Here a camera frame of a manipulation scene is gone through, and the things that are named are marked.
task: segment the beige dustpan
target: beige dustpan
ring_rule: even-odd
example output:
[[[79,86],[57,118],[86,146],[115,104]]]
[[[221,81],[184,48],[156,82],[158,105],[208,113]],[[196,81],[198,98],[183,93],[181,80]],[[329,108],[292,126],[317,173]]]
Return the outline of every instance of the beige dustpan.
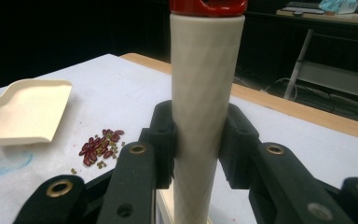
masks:
[[[65,80],[10,84],[0,96],[0,146],[51,142],[71,89]]]

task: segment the desk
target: desk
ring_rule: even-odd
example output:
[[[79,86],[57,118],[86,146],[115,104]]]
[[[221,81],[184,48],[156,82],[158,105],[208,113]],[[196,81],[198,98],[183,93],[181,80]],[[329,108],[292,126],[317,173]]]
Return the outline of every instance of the desk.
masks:
[[[123,129],[123,141],[136,141],[154,106],[171,99],[170,71],[168,64],[137,54],[104,55],[38,77],[69,80],[73,89],[51,143],[0,147],[0,161],[23,152],[32,155],[26,165],[7,167],[0,174],[0,223],[12,222],[34,190],[55,175],[71,174],[75,168],[89,182],[115,167],[116,161],[105,161],[108,166],[102,170],[84,167],[79,148],[103,128]],[[339,188],[344,178],[358,176],[358,122],[238,85],[233,85],[230,102],[254,124],[262,142],[291,148],[316,178]],[[221,166],[210,218],[213,223],[255,223],[247,190],[230,189]]]
[[[294,17],[293,12],[289,12],[289,11],[277,10],[276,14],[279,16]],[[327,22],[327,25],[329,22],[338,22],[338,23],[342,23],[342,24],[349,24],[351,26],[358,25],[358,14],[354,14],[354,13],[343,14],[343,15],[334,15],[334,16],[304,13],[303,15],[301,15],[301,18],[311,19],[311,20],[321,21],[321,22]],[[290,77],[291,82],[287,86],[285,95],[283,97],[284,99],[289,99],[289,97],[291,95],[293,87],[294,87],[296,80],[298,79],[299,73],[301,71],[301,66],[302,66],[305,54],[307,52],[308,46],[310,44],[312,35],[313,35],[313,28],[309,28],[307,36],[304,39],[302,49],[298,55],[292,75]],[[329,72],[328,70],[329,70],[328,67],[325,67],[324,70],[323,69],[321,70],[320,68],[316,68],[316,72],[314,72],[315,75],[310,74],[308,80],[313,80],[313,79],[318,80],[319,79],[319,83],[316,83],[316,84],[358,95],[358,89],[352,88],[353,84],[352,85],[341,84],[343,82],[344,83],[353,83],[353,80],[356,80],[356,78],[358,78],[357,74],[354,74],[353,72],[346,73],[344,70],[340,70],[339,72],[332,71],[331,73],[327,74]],[[322,73],[324,77],[330,76],[330,78],[325,78],[325,79],[323,79],[322,77],[315,78],[314,76],[317,76],[316,75],[317,73]]]

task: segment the white table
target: white table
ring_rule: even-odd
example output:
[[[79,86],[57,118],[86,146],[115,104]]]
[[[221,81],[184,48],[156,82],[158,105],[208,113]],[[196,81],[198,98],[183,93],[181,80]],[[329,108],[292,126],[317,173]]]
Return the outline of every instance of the white table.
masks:
[[[0,223],[12,222],[44,181],[77,170],[85,182],[114,168],[82,164],[78,151],[104,128],[122,129],[122,140],[136,141],[148,127],[154,106],[171,99],[171,77],[136,63],[104,55],[39,77],[66,79],[73,88],[54,139],[49,144],[0,147]],[[337,188],[358,176],[358,138],[231,97],[260,133],[263,142],[291,148],[310,172]],[[210,205],[213,223],[255,223],[247,190],[232,190],[218,166]]]

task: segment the tabletop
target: tabletop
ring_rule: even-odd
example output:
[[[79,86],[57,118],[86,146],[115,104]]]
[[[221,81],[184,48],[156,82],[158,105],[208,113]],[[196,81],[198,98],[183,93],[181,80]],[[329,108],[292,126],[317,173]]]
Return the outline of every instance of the tabletop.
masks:
[[[74,168],[89,182],[114,168],[112,159],[103,169],[86,167],[78,152],[106,128],[124,130],[121,141],[136,141],[154,106],[171,99],[170,69],[142,55],[104,55],[38,77],[68,80],[73,88],[51,143],[0,147],[0,223],[12,222],[35,189],[55,175]],[[238,85],[230,102],[262,142],[291,148],[316,178],[339,188],[346,177],[358,176],[358,122]],[[230,189],[219,165],[209,211],[213,223],[255,223],[247,193]]]

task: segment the pile of beans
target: pile of beans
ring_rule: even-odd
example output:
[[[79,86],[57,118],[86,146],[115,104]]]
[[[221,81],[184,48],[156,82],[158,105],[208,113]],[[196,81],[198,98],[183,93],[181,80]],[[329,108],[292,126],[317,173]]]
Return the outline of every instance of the pile of beans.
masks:
[[[83,163],[86,166],[91,166],[94,164],[98,157],[103,157],[108,159],[112,157],[115,159],[118,153],[117,142],[120,140],[120,136],[124,134],[122,130],[112,131],[110,129],[103,129],[103,136],[100,137],[98,134],[95,134],[94,137],[90,137],[89,141],[84,144],[79,152],[79,156],[83,156]]]

